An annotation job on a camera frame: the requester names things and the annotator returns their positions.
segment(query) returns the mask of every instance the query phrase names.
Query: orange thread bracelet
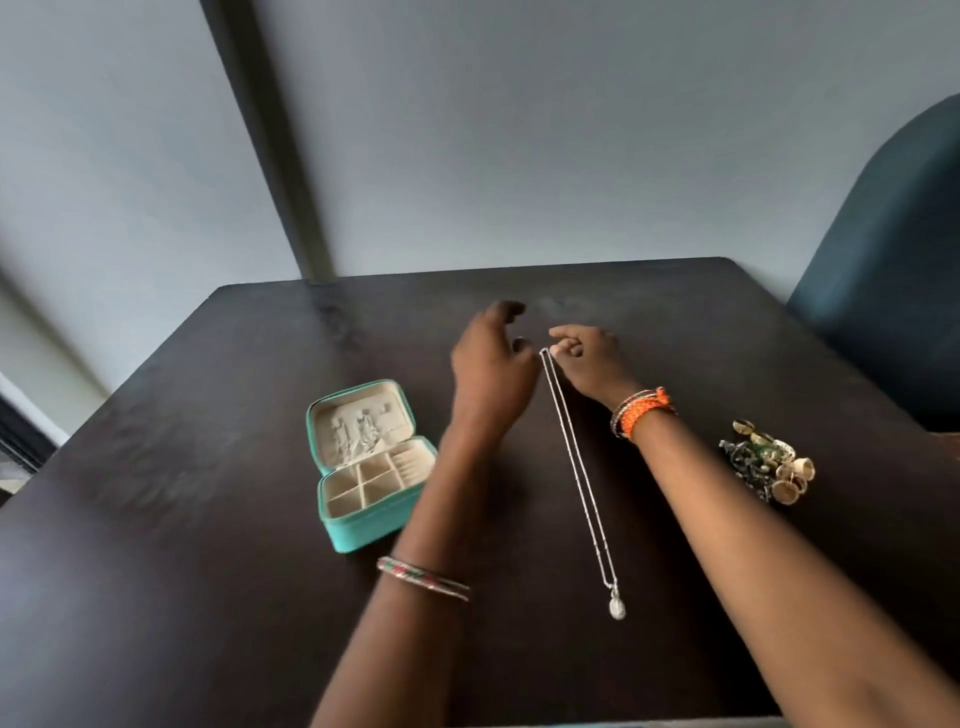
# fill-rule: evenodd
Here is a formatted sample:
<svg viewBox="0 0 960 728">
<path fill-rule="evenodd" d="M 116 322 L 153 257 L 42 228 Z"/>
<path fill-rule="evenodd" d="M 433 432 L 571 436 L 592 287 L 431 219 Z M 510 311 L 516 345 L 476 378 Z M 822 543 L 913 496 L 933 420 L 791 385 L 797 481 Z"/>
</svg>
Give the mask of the orange thread bracelet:
<svg viewBox="0 0 960 728">
<path fill-rule="evenodd" d="M 669 412 L 677 412 L 666 390 L 663 389 L 663 387 L 657 387 L 657 393 L 655 395 L 641 397 L 638 400 L 632 401 L 620 415 L 618 421 L 618 434 L 620 437 L 624 440 L 629 440 L 634 432 L 634 425 L 636 425 L 643 415 L 652 409 L 665 409 Z"/>
</svg>

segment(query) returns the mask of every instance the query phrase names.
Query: bangle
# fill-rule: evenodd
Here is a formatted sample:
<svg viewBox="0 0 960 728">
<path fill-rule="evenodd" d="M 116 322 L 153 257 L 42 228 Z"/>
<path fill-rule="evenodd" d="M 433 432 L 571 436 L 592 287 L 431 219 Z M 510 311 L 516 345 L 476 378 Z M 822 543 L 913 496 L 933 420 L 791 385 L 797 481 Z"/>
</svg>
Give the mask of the bangle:
<svg viewBox="0 0 960 728">
<path fill-rule="evenodd" d="M 634 431 L 634 425 L 652 409 L 665 409 L 668 412 L 677 413 L 676 408 L 670 401 L 670 396 L 663 387 L 657 387 L 656 392 L 650 390 L 637 392 L 625 399 L 624 403 L 613 414 L 610 422 L 613 434 L 622 437 L 624 440 L 629 440 Z"/>
<path fill-rule="evenodd" d="M 436 592 L 446 596 L 453 596 L 463 601 L 470 601 L 470 587 L 459 581 L 444 579 L 426 569 L 411 566 L 390 556 L 381 556 L 376 560 L 376 567 L 384 573 L 389 573 L 401 581 Z"/>
</svg>

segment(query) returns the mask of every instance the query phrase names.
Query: tabletop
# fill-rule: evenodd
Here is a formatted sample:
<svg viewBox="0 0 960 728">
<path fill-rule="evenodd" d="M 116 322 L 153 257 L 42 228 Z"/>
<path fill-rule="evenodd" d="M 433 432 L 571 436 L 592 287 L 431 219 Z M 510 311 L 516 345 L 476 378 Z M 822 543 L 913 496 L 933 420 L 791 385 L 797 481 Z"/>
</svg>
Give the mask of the tabletop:
<svg viewBox="0 0 960 728">
<path fill-rule="evenodd" d="M 304 726 L 394 539 L 330 547 L 305 409 L 393 378 L 439 442 L 449 350 L 497 298 L 528 303 L 513 329 L 537 346 L 560 323 L 616 332 L 705 441 L 746 418 L 813 458 L 782 516 L 960 677 L 960 468 L 699 258 L 217 290 L 0 510 L 0 724 Z M 628 616 L 608 614 L 541 378 L 493 465 L 450 724 L 774 714 L 642 459 L 568 401 Z"/>
</svg>

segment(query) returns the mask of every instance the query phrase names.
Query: teal jewelry box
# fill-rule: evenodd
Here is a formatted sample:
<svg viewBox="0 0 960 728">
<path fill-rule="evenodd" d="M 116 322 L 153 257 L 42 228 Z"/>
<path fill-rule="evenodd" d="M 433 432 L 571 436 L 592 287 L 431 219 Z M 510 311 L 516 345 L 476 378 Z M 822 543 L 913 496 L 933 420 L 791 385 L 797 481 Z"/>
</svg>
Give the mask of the teal jewelry box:
<svg viewBox="0 0 960 728">
<path fill-rule="evenodd" d="M 340 553 L 402 528 L 437 449 L 415 435 L 400 386 L 379 379 L 320 398 L 306 410 L 310 452 L 323 477 L 320 519 Z"/>
</svg>

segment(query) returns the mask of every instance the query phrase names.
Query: necklace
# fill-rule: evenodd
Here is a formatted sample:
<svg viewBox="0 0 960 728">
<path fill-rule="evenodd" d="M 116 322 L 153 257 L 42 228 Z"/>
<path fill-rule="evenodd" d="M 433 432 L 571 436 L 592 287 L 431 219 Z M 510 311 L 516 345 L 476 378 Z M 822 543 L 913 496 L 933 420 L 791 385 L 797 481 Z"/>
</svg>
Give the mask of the necklace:
<svg viewBox="0 0 960 728">
<path fill-rule="evenodd" d="M 561 389 L 560 380 L 557 378 L 557 365 L 554 362 L 553 354 L 549 349 L 540 350 L 540 361 L 543 364 L 543 371 L 546 373 L 546 381 L 550 387 L 550 395 L 553 397 L 553 404 L 557 408 L 557 417 L 560 419 L 560 430 L 564 434 L 566 443 L 566 454 L 570 458 L 570 466 L 573 468 L 573 479 L 577 483 L 577 491 L 580 493 L 580 502 L 584 506 L 584 515 L 587 517 L 587 526 L 590 529 L 590 538 L 593 540 L 593 550 L 597 555 L 597 563 L 600 565 L 600 578 L 603 579 L 604 586 L 610 590 L 610 615 L 614 619 L 623 619 L 627 616 L 627 608 L 620 598 L 620 590 L 616 582 L 616 571 L 613 570 L 613 559 L 610 556 L 610 547 L 607 546 L 607 534 L 603 531 L 603 522 L 600 521 L 600 512 L 597 510 L 597 501 L 593 497 L 593 489 L 590 487 L 590 478 L 587 475 L 587 468 L 584 467 L 584 459 L 580 455 L 580 447 L 577 445 L 577 436 L 573 431 L 573 422 L 570 420 L 570 411 L 566 408 L 566 398 L 564 390 Z M 580 479 L 580 473 L 583 473 L 583 482 Z M 590 499 L 590 507 L 587 506 L 587 497 L 584 496 L 584 484 L 587 486 L 587 493 Z M 596 529 L 593 528 L 593 521 L 596 520 Z M 600 546 L 597 544 L 597 531 L 600 532 L 600 540 L 603 542 L 603 550 L 607 555 L 607 565 L 610 567 L 610 579 L 607 578 L 607 569 L 604 566 L 604 558 L 600 553 Z"/>
</svg>

